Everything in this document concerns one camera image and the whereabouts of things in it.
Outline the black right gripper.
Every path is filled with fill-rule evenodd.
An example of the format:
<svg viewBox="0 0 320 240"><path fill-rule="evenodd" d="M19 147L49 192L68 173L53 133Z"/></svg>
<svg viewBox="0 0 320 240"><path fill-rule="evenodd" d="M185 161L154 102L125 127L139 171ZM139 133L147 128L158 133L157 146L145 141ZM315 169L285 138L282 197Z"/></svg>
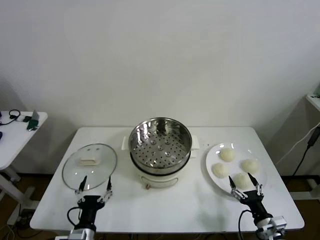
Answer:
<svg viewBox="0 0 320 240"><path fill-rule="evenodd" d="M264 198L263 185L259 184L257 179L252 176L249 172L247 173L252 184L255 186L255 190L241 192L236 188L236 185L232 178L228 176L229 185L231 187L231 195L240 201L241 204L249 207L254 223L258 223L264 219L272 218L273 216L267 212L262 200Z"/></svg>

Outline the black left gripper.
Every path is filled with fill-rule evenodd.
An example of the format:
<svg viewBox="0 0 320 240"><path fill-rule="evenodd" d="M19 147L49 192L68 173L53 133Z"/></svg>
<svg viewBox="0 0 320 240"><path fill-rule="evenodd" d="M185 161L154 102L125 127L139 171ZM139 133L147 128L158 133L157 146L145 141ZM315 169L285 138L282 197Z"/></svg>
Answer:
<svg viewBox="0 0 320 240"><path fill-rule="evenodd" d="M81 209L80 219L77 227L95 227L96 215L105 203L113 195L111 176L108 179L105 193L100 197L98 195L85 195L84 189L87 181L87 175L83 178L78 189L75 190L78 207Z"/></svg>

